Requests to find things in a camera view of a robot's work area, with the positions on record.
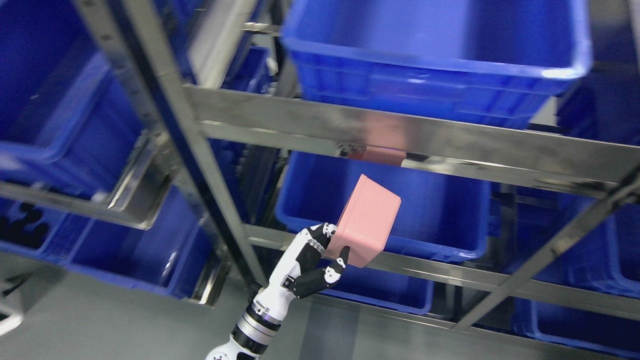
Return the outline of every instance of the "blue plastic bin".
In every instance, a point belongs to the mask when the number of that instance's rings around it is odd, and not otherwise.
[[[1,2],[0,51],[0,179],[110,192],[141,125],[70,2]]]
[[[486,181],[294,152],[276,204],[277,219],[294,232],[321,222],[336,224],[360,174],[402,199],[385,251],[440,261],[484,254]]]
[[[89,219],[40,206],[31,207],[0,198],[0,251],[64,263]]]
[[[268,57],[269,49],[252,46],[236,76],[226,81],[222,87],[229,90],[265,94],[271,84],[271,76],[267,66]]]
[[[640,75],[592,72],[558,109],[558,126],[577,138],[640,145]]]
[[[340,281],[334,287],[322,291],[322,294],[423,315],[431,309],[433,281],[348,266]]]
[[[92,220],[68,268],[98,280],[161,295],[190,297],[211,243],[178,189],[147,231]]]
[[[640,322],[515,300],[513,330],[534,339],[640,359]]]
[[[594,200],[562,195],[565,216],[575,217]],[[640,298],[640,206],[627,204],[561,258],[569,284]]]
[[[298,0],[305,99],[522,129],[592,63],[585,0]]]

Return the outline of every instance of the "pink box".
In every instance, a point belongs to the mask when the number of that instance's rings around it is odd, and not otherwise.
[[[400,202],[398,195],[361,175],[324,255],[336,258],[350,246],[348,263],[364,267],[385,248]]]

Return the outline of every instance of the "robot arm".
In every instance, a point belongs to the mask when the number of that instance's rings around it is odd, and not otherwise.
[[[332,287],[346,268],[349,259],[349,247],[345,246],[340,251],[340,257],[333,260],[326,268],[316,268],[305,272],[291,281],[285,281],[284,287],[290,289],[293,295],[302,299],[324,289]]]
[[[335,225],[319,224],[300,231],[261,289],[238,319],[229,342],[213,349],[206,360],[257,360],[271,343],[291,300],[335,285],[349,257],[349,247],[326,268],[316,268],[335,234]]]

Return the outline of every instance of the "metal bracket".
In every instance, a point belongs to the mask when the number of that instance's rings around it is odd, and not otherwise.
[[[148,136],[141,136],[116,188],[102,200],[78,199],[5,182],[0,182],[0,196],[146,230],[156,221],[172,180],[171,174],[156,166],[156,156],[155,145]]]

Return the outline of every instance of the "concrete floor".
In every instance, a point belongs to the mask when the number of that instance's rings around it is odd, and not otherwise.
[[[247,304],[233,279],[210,308],[0,253],[0,275],[23,271],[34,272],[20,289],[26,319],[0,337],[1,360],[203,359],[228,340]],[[537,341],[523,347],[452,334],[322,299],[294,301],[262,359],[610,358]]]

